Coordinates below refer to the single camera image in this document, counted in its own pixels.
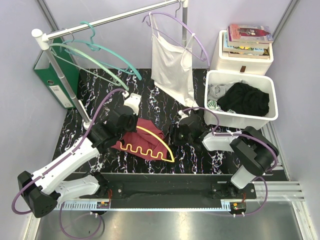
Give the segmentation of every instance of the maroon cloth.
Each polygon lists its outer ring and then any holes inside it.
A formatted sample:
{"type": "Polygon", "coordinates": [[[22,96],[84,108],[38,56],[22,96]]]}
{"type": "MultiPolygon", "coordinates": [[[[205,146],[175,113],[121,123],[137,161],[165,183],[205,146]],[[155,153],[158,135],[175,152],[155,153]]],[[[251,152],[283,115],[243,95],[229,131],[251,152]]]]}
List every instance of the maroon cloth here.
{"type": "MultiPolygon", "coordinates": [[[[149,130],[150,132],[153,132],[162,140],[165,139],[164,133],[162,131],[160,131],[158,128],[156,128],[156,126],[150,120],[145,120],[145,119],[139,118],[138,122],[137,122],[137,126],[140,126],[142,128],[149,130]]],[[[161,142],[159,142],[158,139],[156,139],[151,134],[149,134],[139,128],[137,128],[136,130],[137,130],[137,132],[127,132],[123,136],[123,138],[122,138],[124,140],[124,145],[122,146],[123,148],[126,148],[127,144],[131,144],[132,150],[136,151],[137,147],[140,146],[140,147],[142,147],[143,153],[147,153],[147,150],[151,149],[153,156],[157,156],[157,154],[159,152],[161,152],[163,154],[163,158],[164,159],[167,158],[168,150],[161,142]]],[[[112,148],[123,151],[120,148],[120,141],[117,141],[116,145],[112,146],[112,148]]],[[[151,157],[150,154],[148,154],[148,155],[139,154],[141,152],[140,149],[138,149],[138,152],[135,153],[135,152],[131,152],[130,147],[128,147],[127,152],[134,154],[138,157],[141,157],[143,159],[146,159],[146,160],[161,160],[161,154],[159,155],[158,158],[153,158],[153,157],[151,157]]]]}

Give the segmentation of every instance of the binder label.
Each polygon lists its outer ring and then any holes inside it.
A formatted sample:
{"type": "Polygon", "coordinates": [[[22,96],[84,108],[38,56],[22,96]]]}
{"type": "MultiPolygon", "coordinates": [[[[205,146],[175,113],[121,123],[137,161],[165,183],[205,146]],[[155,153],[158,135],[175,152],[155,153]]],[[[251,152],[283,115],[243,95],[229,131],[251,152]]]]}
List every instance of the binder label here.
{"type": "Polygon", "coordinates": [[[73,107],[73,104],[69,101],[68,97],[59,85],[49,86],[49,88],[65,108],[73,107]]]}

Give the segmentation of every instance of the clothes rack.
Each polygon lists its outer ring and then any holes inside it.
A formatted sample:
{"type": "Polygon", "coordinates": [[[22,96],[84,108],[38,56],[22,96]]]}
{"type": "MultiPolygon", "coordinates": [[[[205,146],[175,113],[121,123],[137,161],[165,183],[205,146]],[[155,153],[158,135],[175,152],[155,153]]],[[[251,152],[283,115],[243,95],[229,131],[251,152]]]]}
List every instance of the clothes rack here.
{"type": "MultiPolygon", "coordinates": [[[[154,4],[154,5],[138,8],[138,9],[135,9],[132,11],[127,11],[127,12],[120,13],[120,14],[117,14],[114,16],[110,16],[110,17],[106,17],[106,18],[103,18],[100,20],[93,21],[93,22],[90,22],[90,25],[93,27],[100,26],[103,24],[111,23],[111,22],[114,22],[114,21],[117,21],[120,19],[128,18],[128,17],[134,16],[137,14],[145,13],[145,12],[148,12],[148,11],[151,11],[154,9],[158,9],[158,8],[162,8],[162,7],[172,5],[175,3],[182,3],[182,21],[183,21],[183,23],[187,24],[189,0],[165,0],[163,2],[154,4]]],[[[69,94],[72,102],[74,103],[74,106],[76,107],[79,114],[83,118],[83,121],[84,121],[83,126],[85,129],[87,129],[89,127],[91,120],[90,120],[85,108],[83,107],[82,102],[80,100],[78,100],[78,98],[75,95],[75,93],[73,92],[69,82],[67,81],[66,76],[62,72],[57,60],[55,59],[54,55],[52,54],[48,42],[50,40],[60,38],[63,36],[67,36],[67,35],[70,35],[73,33],[77,33],[77,32],[80,32],[80,31],[83,31],[83,30],[86,30],[89,28],[90,27],[87,24],[81,24],[81,25],[74,26],[74,27],[71,27],[68,29],[54,31],[49,34],[43,33],[40,29],[34,29],[31,32],[32,36],[35,38],[35,40],[39,44],[40,48],[47,54],[49,61],[51,62],[57,76],[59,77],[59,79],[61,80],[67,93],[69,94]]],[[[185,27],[182,27],[182,43],[184,44],[184,46],[187,43],[187,29],[185,27]]]]}

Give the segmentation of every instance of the metal frame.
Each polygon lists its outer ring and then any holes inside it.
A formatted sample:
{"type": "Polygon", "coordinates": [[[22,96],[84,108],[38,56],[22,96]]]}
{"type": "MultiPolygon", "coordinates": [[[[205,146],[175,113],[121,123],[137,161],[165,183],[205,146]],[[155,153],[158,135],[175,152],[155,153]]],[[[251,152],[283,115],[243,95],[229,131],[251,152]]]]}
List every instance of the metal frame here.
{"type": "Polygon", "coordinates": [[[274,170],[284,170],[285,176],[288,180],[290,180],[290,175],[288,172],[288,168],[286,165],[286,162],[284,161],[285,156],[281,149],[278,137],[276,135],[276,131],[274,128],[274,125],[272,122],[268,122],[266,125],[264,125],[261,128],[262,135],[268,139],[278,150],[279,150],[279,156],[278,156],[278,165],[274,168],[274,170]]]}
{"type": "Polygon", "coordinates": [[[36,218],[32,213],[28,216],[27,226],[23,234],[22,240],[35,240],[39,228],[41,218],[36,218]]]}
{"type": "MultiPolygon", "coordinates": [[[[120,19],[124,19],[124,18],[128,18],[137,14],[141,14],[141,13],[145,13],[154,9],[158,9],[158,8],[162,8],[171,4],[175,4],[175,3],[182,3],[182,21],[186,24],[187,23],[187,17],[188,17],[188,3],[189,0],[166,0],[154,5],[150,5],[150,6],[146,6],[146,7],[142,7],[142,8],[138,8],[132,11],[128,11],[128,12],[124,12],[121,14],[117,14],[114,16],[110,16],[110,17],[106,17],[103,19],[99,19],[96,21],[92,21],[90,22],[90,25],[93,27],[96,26],[100,26],[103,24],[107,24],[107,23],[111,23],[120,19]]],[[[57,27],[52,14],[50,13],[48,6],[45,4],[45,2],[43,0],[38,0],[38,4],[40,6],[40,8],[43,11],[43,14],[45,15],[47,21],[49,22],[50,25],[52,25],[51,27],[57,27]]],[[[49,61],[51,63],[51,65],[53,66],[55,72],[57,73],[57,76],[61,79],[61,82],[63,84],[63,86],[65,87],[67,93],[69,94],[74,106],[76,107],[76,109],[78,110],[79,114],[81,115],[81,117],[83,118],[84,121],[84,127],[87,129],[91,123],[91,120],[83,106],[83,104],[81,103],[80,100],[78,100],[77,96],[75,95],[75,93],[73,92],[66,76],[64,75],[63,71],[61,70],[57,60],[55,59],[54,55],[52,54],[52,52],[50,51],[49,48],[49,44],[48,42],[50,40],[56,39],[56,38],[60,38],[66,35],[70,35],[76,32],[80,32],[86,29],[89,29],[90,27],[87,24],[81,24],[78,26],[74,26],[68,29],[63,29],[63,30],[57,30],[54,31],[52,33],[46,34],[43,33],[41,30],[39,29],[34,29],[32,31],[32,36],[36,39],[37,43],[39,44],[40,48],[45,51],[45,53],[47,54],[49,61]]],[[[187,30],[182,27],[182,43],[186,44],[187,42],[187,30]]]]}
{"type": "Polygon", "coordinates": [[[298,222],[302,237],[304,240],[317,240],[317,234],[314,225],[310,219],[305,201],[292,202],[296,220],[298,222]]]}
{"type": "MultiPolygon", "coordinates": [[[[65,201],[62,208],[63,211],[97,211],[105,212],[105,208],[99,208],[98,202],[108,203],[107,199],[80,198],[72,201],[65,201]]],[[[108,212],[229,212],[231,210],[230,202],[221,200],[221,207],[207,208],[107,208],[108,212]]],[[[59,211],[62,203],[55,207],[55,211],[59,211]]]]}
{"type": "MultiPolygon", "coordinates": [[[[273,202],[303,202],[305,200],[298,181],[267,181],[268,201],[273,202]]],[[[266,196],[265,184],[254,182],[256,199],[263,201],[266,196]]]]}
{"type": "Polygon", "coordinates": [[[278,25],[276,26],[276,28],[272,34],[273,42],[275,42],[278,39],[278,36],[282,32],[284,26],[288,22],[290,16],[292,15],[293,11],[296,9],[299,2],[300,2],[300,0],[291,0],[290,1],[288,7],[286,8],[286,10],[284,11],[284,14],[281,17],[281,20],[279,21],[278,25]]]}

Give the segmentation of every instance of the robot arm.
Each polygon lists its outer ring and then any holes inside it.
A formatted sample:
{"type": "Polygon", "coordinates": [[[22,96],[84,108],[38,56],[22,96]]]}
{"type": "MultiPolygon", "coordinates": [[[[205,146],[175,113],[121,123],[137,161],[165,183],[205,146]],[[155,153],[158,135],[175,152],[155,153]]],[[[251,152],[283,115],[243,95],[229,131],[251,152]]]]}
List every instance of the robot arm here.
{"type": "Polygon", "coordinates": [[[278,149],[268,141],[258,130],[248,126],[243,131],[237,133],[219,133],[213,135],[211,131],[204,131],[201,119],[196,114],[187,116],[179,112],[181,119],[179,123],[170,127],[170,143],[176,146],[192,144],[198,151],[228,151],[234,152],[239,158],[242,166],[232,176],[231,183],[227,183],[228,191],[231,195],[239,192],[256,177],[262,176],[274,161],[273,154],[258,140],[267,145],[276,156],[279,155],[278,149]]]}
{"type": "Polygon", "coordinates": [[[36,218],[47,215],[57,204],[64,201],[84,195],[96,195],[102,198],[108,193],[108,181],[98,172],[72,181],[64,181],[64,179],[85,162],[115,145],[125,133],[136,131],[140,100],[139,95],[132,93],[122,107],[110,111],[106,123],[103,123],[103,120],[93,125],[85,139],[80,137],[70,149],[43,168],[32,174],[24,171],[18,176],[20,190],[32,180],[41,177],[22,194],[36,218]],[[82,140],[81,146],[73,152],[82,140]],[[43,176],[47,169],[56,165],[67,155],[69,155],[68,158],[43,176]]]}

